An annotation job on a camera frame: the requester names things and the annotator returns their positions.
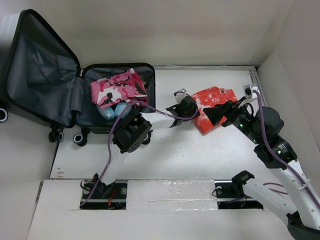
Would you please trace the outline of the red white garment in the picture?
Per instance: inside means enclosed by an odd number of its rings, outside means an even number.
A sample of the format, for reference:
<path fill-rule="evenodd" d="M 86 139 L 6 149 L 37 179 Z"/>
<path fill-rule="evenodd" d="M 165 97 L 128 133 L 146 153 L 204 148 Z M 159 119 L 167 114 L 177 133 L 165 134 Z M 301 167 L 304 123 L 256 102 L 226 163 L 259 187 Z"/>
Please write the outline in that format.
<path fill-rule="evenodd" d="M 203 109 L 213 108 L 215 105 L 223 105 L 229 100 L 237 101 L 237 97 L 232 89 L 219 88 L 217 86 L 201 90 L 193 94 L 192 98 L 196 101 L 200 112 L 200 116 L 194 119 L 194 124 L 203 135 L 206 135 L 226 121 L 226 118 L 223 117 L 219 124 L 212 125 Z"/>

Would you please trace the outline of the pink camouflage garment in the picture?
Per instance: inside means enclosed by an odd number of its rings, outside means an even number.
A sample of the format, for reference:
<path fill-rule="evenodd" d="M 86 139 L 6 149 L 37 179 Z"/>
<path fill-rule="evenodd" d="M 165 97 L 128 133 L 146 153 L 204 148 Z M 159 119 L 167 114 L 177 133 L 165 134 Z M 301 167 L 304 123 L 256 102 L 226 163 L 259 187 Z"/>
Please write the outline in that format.
<path fill-rule="evenodd" d="M 90 87 L 92 102 L 101 109 L 120 102 L 148 101 L 145 83 L 133 68 L 109 78 L 96 80 L 90 84 Z"/>

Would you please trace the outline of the blue over-ear headphones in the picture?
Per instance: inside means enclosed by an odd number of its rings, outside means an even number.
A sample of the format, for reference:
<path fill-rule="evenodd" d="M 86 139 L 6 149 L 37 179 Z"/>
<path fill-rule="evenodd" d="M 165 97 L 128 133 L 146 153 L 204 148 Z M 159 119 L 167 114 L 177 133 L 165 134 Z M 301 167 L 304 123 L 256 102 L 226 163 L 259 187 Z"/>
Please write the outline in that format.
<path fill-rule="evenodd" d="M 119 102 L 117 104 L 108 106 L 106 108 L 101 108 L 98 105 L 96 107 L 100 115 L 109 121 L 109 120 L 118 118 L 119 115 L 125 110 L 127 106 L 128 106 L 127 102 Z"/>

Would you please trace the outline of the black suitcase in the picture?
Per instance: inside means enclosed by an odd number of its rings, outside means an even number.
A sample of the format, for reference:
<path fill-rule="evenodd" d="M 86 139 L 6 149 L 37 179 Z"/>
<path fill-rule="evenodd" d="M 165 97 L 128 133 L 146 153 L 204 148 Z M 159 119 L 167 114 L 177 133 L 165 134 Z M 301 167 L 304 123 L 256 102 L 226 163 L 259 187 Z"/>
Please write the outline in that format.
<path fill-rule="evenodd" d="M 104 119 L 91 101 L 91 83 L 134 69 L 142 79 L 148 107 L 156 105 L 156 73 L 152 65 L 102 63 L 85 68 L 49 23 L 35 10 L 5 15 L 0 21 L 0 120 L 7 108 L 50 126 L 50 142 L 63 140 L 63 129 L 79 126 L 74 143 L 87 144 L 88 134 L 107 134 L 112 120 Z"/>

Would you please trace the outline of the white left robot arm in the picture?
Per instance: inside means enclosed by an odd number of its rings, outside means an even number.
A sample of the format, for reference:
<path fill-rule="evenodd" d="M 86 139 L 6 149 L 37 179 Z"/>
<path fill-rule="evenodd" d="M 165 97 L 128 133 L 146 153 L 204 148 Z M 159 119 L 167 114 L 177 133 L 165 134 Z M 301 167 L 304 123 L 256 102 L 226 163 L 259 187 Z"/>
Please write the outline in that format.
<path fill-rule="evenodd" d="M 197 102 L 190 95 L 183 94 L 176 101 L 177 104 L 163 111 L 142 101 L 129 104 L 130 107 L 134 104 L 142 105 L 153 112 L 144 113 L 132 109 L 123 119 L 116 119 L 108 135 L 106 165 L 92 178 L 93 193 L 103 199 L 111 194 L 118 168 L 129 153 L 136 151 L 144 141 L 150 139 L 152 131 L 174 128 L 200 115 Z"/>

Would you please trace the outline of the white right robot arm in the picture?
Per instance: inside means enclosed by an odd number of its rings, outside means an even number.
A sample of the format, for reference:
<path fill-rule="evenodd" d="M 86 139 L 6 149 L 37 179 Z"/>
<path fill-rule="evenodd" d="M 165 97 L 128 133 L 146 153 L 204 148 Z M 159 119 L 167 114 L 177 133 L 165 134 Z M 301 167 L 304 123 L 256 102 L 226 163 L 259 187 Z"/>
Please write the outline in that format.
<path fill-rule="evenodd" d="M 284 126 L 279 113 L 261 103 L 258 106 L 255 116 L 244 109 L 241 101 L 231 100 L 203 111 L 212 124 L 226 118 L 223 127 L 233 125 L 255 144 L 256 156 L 279 180 L 291 200 L 284 199 L 246 170 L 231 179 L 231 191 L 237 197 L 256 200 L 274 213 L 295 240 L 318 240 L 320 197 L 305 176 L 292 146 L 279 135 Z"/>

